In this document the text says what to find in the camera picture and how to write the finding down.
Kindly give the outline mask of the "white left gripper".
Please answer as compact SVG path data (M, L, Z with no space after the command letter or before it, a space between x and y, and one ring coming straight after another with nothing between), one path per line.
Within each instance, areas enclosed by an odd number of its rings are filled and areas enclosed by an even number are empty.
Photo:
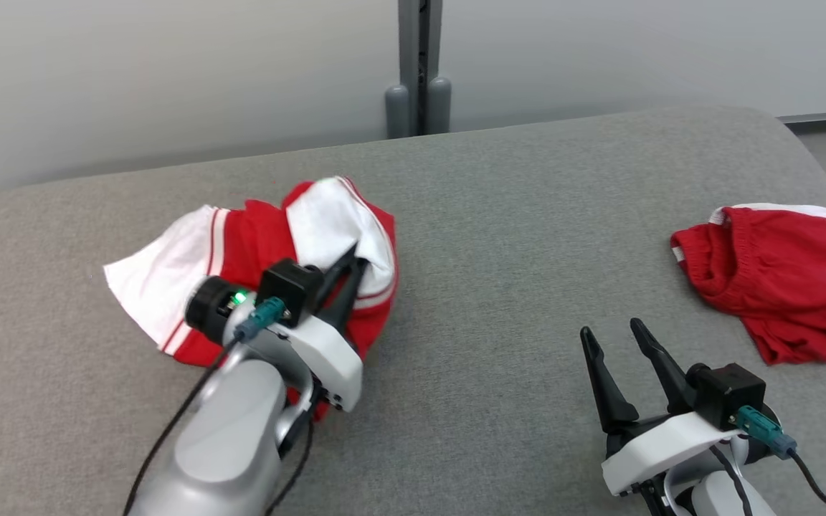
M367 259L356 257L352 244L325 271L320 291L332 291L321 308L321 319L306 317L295 328L275 324L270 330L285 337L296 355L321 382L331 405L350 412L356 407L363 390L363 361L347 338L347 325L353 314L358 291L367 271Z

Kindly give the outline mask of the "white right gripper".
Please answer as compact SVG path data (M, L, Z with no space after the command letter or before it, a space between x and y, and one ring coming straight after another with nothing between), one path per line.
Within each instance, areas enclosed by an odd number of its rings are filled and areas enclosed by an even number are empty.
M718 430L701 415L689 414L693 411L694 398L684 371L641 319L631 319L630 330L640 352L655 369L668 399L666 411L678 416L669 417L652 430L643 432L603 461L603 478L613 496L629 492L633 484L642 484L662 473L668 475L671 484L704 477L720 467L709 448L728 443L732 437L741 434L738 429ZM616 434L638 421L638 411L626 401L610 375L605 353L590 327L580 330L580 340L601 429L606 434Z

